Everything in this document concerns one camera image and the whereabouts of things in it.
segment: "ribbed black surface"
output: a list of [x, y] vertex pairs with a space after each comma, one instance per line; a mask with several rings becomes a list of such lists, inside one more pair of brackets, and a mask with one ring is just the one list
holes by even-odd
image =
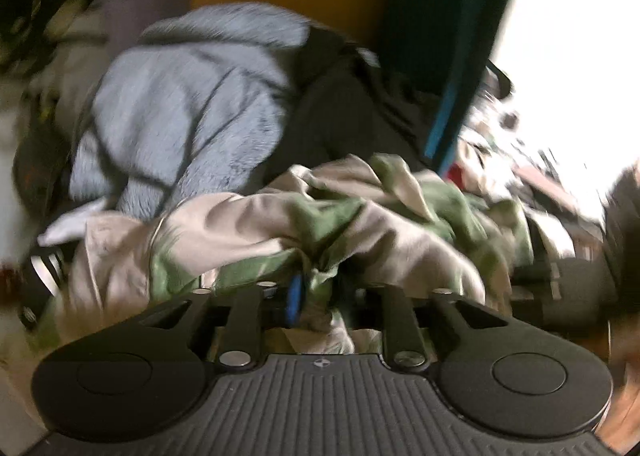
[[[314, 364], [318, 360], [331, 362]], [[559, 442], [506, 441], [467, 425], [420, 376], [375, 355], [272, 355], [220, 378], [197, 412], [135, 442], [91, 444], [51, 434], [30, 456], [610, 455], [591, 434]]]

